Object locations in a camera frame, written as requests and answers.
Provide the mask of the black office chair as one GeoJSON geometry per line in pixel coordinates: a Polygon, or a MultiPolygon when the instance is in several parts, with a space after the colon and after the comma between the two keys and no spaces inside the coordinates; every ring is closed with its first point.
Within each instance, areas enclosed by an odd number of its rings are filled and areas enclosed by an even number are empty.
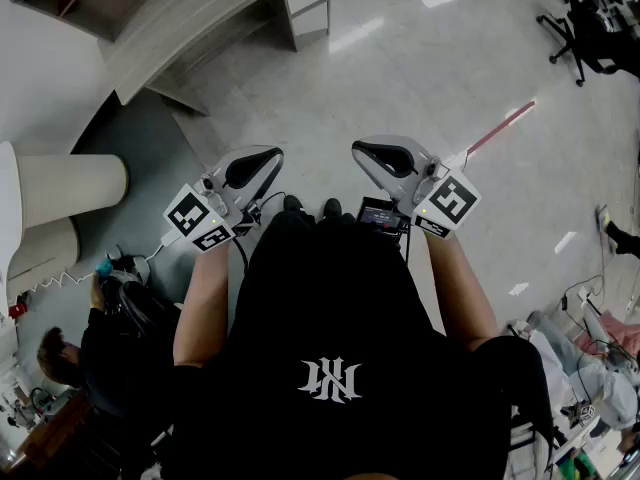
{"type": "Polygon", "coordinates": [[[615,30],[597,0],[568,0],[566,16],[553,18],[542,14],[535,18],[539,25],[547,24],[563,40],[563,47],[549,56],[551,64],[570,53],[575,61],[582,87],[586,81],[584,66],[594,73],[613,75],[624,71],[640,81],[640,38],[629,31],[615,30]]]}

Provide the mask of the black recorder with screen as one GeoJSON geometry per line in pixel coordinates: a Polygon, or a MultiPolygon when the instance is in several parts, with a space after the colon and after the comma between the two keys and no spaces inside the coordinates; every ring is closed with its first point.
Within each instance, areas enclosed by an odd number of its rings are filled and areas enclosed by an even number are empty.
{"type": "Polygon", "coordinates": [[[356,223],[375,231],[396,234],[400,232],[402,218],[390,200],[364,197],[356,217],[356,223]]]}

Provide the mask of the black bag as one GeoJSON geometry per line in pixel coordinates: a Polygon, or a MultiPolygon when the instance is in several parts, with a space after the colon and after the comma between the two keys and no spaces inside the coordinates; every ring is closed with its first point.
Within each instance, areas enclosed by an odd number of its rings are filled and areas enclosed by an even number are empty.
{"type": "Polygon", "coordinates": [[[150,341],[172,340],[181,310],[136,281],[114,277],[101,284],[105,315],[124,333],[150,341]]]}

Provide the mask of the white round table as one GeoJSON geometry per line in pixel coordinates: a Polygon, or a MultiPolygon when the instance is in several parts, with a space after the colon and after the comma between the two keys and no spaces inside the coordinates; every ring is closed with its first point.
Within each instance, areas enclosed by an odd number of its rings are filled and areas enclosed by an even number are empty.
{"type": "Polygon", "coordinates": [[[9,142],[0,143],[0,323],[8,317],[8,271],[23,234],[17,157],[9,142]]]}

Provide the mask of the white rounded device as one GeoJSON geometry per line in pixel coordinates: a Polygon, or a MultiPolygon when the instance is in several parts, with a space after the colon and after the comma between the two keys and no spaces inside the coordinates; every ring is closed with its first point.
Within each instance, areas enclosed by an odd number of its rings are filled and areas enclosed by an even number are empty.
{"type": "Polygon", "coordinates": [[[101,280],[113,279],[120,284],[135,282],[146,286],[150,275],[150,266],[143,256],[127,255],[122,252],[107,252],[99,268],[101,280]]]}

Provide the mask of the person's left forearm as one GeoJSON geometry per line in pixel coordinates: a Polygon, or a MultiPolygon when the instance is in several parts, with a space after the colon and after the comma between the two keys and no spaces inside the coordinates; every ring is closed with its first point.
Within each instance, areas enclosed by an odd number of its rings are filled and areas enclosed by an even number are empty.
{"type": "Polygon", "coordinates": [[[229,243],[194,264],[173,344],[175,366],[203,367],[220,353],[228,326],[229,243]]]}

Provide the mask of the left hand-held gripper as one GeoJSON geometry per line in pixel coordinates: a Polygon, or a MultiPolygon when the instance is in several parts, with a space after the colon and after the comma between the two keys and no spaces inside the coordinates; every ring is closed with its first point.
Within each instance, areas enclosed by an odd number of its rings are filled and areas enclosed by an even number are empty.
{"type": "Polygon", "coordinates": [[[202,254],[259,226],[259,200],[284,163],[283,151],[252,145],[226,154],[218,168],[184,185],[163,213],[176,242],[202,254]]]}

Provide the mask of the grey cloth heap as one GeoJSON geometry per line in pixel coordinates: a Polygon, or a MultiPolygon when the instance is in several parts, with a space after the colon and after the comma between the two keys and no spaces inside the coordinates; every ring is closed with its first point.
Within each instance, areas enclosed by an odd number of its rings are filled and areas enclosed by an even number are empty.
{"type": "Polygon", "coordinates": [[[585,310],[584,322],[591,342],[578,346],[545,313],[534,311],[528,318],[546,337],[579,399],[593,405],[610,428],[622,431],[636,423],[640,373],[592,309],[585,310]]]}

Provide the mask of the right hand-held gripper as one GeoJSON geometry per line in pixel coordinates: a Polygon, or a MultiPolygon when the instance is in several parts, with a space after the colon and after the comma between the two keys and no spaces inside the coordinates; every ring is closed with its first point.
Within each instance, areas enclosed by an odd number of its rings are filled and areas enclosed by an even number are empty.
{"type": "Polygon", "coordinates": [[[481,195],[463,172],[432,157],[416,164],[424,149],[410,137],[372,135],[352,144],[352,156],[379,188],[399,202],[410,223],[449,239],[478,206],[481,195]]]}

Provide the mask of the person's right forearm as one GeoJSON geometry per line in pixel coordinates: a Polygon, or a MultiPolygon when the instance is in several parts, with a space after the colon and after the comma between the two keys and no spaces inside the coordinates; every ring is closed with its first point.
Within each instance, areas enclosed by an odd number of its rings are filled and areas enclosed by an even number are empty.
{"type": "Polygon", "coordinates": [[[498,335],[494,311],[457,237],[425,237],[446,335],[474,351],[498,335]]]}

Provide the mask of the brown wooden cabinet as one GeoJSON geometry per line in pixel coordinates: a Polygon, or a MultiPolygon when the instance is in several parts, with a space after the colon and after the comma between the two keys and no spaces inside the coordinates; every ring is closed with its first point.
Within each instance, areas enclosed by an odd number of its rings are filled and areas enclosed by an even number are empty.
{"type": "Polygon", "coordinates": [[[9,480],[119,480],[122,450],[119,420],[78,392],[35,427],[5,473],[9,480]]]}

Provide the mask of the pink cloth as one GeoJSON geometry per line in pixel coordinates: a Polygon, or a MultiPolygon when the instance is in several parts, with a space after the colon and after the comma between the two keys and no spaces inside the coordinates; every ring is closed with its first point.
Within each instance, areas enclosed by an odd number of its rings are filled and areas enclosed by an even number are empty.
{"type": "Polygon", "coordinates": [[[614,338],[632,356],[640,353],[640,324],[625,324],[616,319],[609,311],[600,317],[606,333],[614,338]]]}

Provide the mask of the white drawer cabinet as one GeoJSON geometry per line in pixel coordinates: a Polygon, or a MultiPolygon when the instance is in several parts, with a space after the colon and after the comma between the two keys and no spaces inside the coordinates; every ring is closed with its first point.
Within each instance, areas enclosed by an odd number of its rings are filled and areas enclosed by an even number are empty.
{"type": "Polygon", "coordinates": [[[331,0],[284,0],[288,29],[296,52],[331,31],[331,0]]]}

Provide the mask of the grey wooden desk with shelves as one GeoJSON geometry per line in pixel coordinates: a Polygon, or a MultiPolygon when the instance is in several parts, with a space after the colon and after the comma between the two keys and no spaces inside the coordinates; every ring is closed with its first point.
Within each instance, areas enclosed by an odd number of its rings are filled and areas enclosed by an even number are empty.
{"type": "Polygon", "coordinates": [[[115,41],[91,36],[122,104],[148,88],[204,114],[185,77],[275,18],[288,29],[284,0],[136,0],[115,41]]]}

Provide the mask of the red floor tape strip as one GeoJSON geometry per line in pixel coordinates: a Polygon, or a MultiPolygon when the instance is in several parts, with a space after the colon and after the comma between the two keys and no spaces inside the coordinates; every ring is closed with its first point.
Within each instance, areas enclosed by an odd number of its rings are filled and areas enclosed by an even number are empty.
{"type": "Polygon", "coordinates": [[[466,149],[466,154],[468,156],[473,155],[478,149],[480,149],[484,144],[486,144],[490,139],[494,136],[502,132],[504,129],[508,128],[512,124],[514,124],[517,120],[519,120],[523,115],[529,112],[536,106],[536,99],[531,99],[525,105],[519,108],[514,108],[510,110],[505,118],[493,129],[491,129],[488,133],[486,133],[483,137],[481,137],[478,141],[470,145],[466,149]]]}

